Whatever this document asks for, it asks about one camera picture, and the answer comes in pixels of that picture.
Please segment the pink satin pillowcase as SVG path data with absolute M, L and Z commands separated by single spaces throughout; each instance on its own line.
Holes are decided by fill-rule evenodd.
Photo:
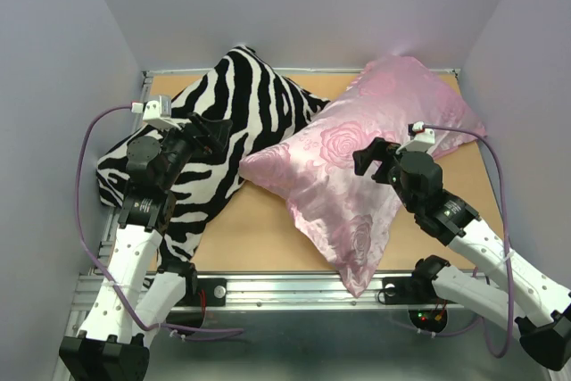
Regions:
M 242 178 L 285 199 L 295 227 L 339 272 L 354 296 L 368 287 L 401 200 L 389 186 L 354 172 L 354 152 L 375 138 L 403 144 L 408 126 L 440 126 L 434 158 L 484 135 L 459 92 L 409 56 L 369 62 L 310 125 L 241 160 Z

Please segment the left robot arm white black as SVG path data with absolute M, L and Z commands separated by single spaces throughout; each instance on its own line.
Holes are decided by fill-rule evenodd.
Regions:
M 151 343 L 161 329 L 181 339 L 192 331 L 165 319 L 177 303 L 197 297 L 194 266 L 175 261 L 157 272 L 148 290 L 143 283 L 175 209 L 171 188 L 188 162 L 222 157 L 232 122 L 206 120 L 194 112 L 186 123 L 166 114 L 151 122 L 163 137 L 138 137 L 128 143 L 128 184 L 114 255 L 102 269 L 104 279 L 78 333 L 64 337 L 60 345 L 59 356 L 76 380 L 142 380 Z

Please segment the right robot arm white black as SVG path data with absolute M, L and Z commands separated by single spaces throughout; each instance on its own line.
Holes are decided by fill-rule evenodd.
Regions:
M 476 209 L 445 190 L 443 170 L 427 148 L 416 141 L 398 145 L 377 137 L 353 153 L 354 171 L 362 176 L 379 162 L 373 180 L 391 186 L 423 232 L 470 260 L 490 281 L 432 255 L 413 271 L 413 295 L 462 305 L 503 327 L 540 365 L 562 370 L 570 359 L 569 289 L 507 249 Z

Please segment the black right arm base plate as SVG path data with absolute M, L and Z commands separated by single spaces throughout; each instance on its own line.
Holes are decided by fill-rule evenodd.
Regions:
M 385 277 L 377 297 L 386 305 L 434 305 L 443 302 L 430 281 L 410 276 Z

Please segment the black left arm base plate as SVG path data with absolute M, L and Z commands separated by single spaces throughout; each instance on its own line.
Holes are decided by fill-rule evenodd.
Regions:
M 224 307 L 227 296 L 227 280 L 223 277 L 199 277 L 186 282 L 186 291 L 178 306 Z

